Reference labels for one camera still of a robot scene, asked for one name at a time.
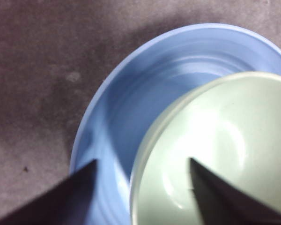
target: black triangular object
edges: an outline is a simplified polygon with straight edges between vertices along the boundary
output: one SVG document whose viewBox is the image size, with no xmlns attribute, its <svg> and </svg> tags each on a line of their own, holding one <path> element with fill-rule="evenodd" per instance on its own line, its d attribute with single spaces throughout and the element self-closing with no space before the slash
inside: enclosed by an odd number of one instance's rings
<svg viewBox="0 0 281 225">
<path fill-rule="evenodd" d="M 94 160 L 47 193 L 0 219 L 0 225 L 83 224 L 95 188 L 96 170 Z"/>
<path fill-rule="evenodd" d="M 190 159 L 194 194 L 206 225 L 281 225 L 281 214 Z"/>
</svg>

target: ceramic dish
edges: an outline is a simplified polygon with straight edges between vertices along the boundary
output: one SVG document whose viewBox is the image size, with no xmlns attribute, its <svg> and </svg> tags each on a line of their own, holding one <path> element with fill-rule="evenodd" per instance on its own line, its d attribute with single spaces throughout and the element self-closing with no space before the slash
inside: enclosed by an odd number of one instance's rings
<svg viewBox="0 0 281 225">
<path fill-rule="evenodd" d="M 190 157 L 281 212 L 281 76 L 230 75 L 173 104 L 138 150 L 132 224 L 204 224 L 190 191 Z"/>
<path fill-rule="evenodd" d="M 135 154 L 167 106 L 211 80 L 251 70 L 281 75 L 281 50 L 252 31 L 226 24 L 169 31 L 124 59 L 94 95 L 74 142 L 71 173 L 100 160 L 98 188 L 85 224 L 130 224 Z"/>
</svg>

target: floor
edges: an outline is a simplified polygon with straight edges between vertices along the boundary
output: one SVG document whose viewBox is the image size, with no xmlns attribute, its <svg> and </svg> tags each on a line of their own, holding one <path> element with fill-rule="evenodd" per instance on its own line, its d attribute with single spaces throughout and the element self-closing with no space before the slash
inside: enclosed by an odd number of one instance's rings
<svg viewBox="0 0 281 225">
<path fill-rule="evenodd" d="M 83 113 L 124 57 L 206 22 L 281 48 L 281 0 L 0 0 L 0 217 L 66 177 Z"/>
</svg>

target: blue bowl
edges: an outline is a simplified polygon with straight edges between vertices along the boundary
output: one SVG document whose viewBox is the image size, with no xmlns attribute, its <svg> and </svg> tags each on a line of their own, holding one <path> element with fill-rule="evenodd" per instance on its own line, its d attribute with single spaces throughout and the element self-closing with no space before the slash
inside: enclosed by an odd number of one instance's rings
<svg viewBox="0 0 281 225">
<path fill-rule="evenodd" d="M 94 95 L 74 142 L 70 173 L 99 159 L 85 224 L 130 224 L 129 179 L 149 126 L 191 89 L 243 71 L 281 75 L 281 50 L 250 30 L 227 24 L 178 28 L 125 58 Z"/>
</svg>

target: plate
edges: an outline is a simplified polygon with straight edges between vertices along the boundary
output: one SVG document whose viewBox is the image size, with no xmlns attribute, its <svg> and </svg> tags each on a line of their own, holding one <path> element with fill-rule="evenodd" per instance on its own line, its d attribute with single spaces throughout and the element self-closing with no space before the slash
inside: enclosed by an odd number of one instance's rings
<svg viewBox="0 0 281 225">
<path fill-rule="evenodd" d="M 243 71 L 281 75 L 281 50 L 252 31 L 227 24 L 171 30 L 125 58 L 91 100 L 73 146 L 70 173 L 99 159 L 85 224 L 130 224 L 131 170 L 152 122 L 193 88 Z"/>
</svg>

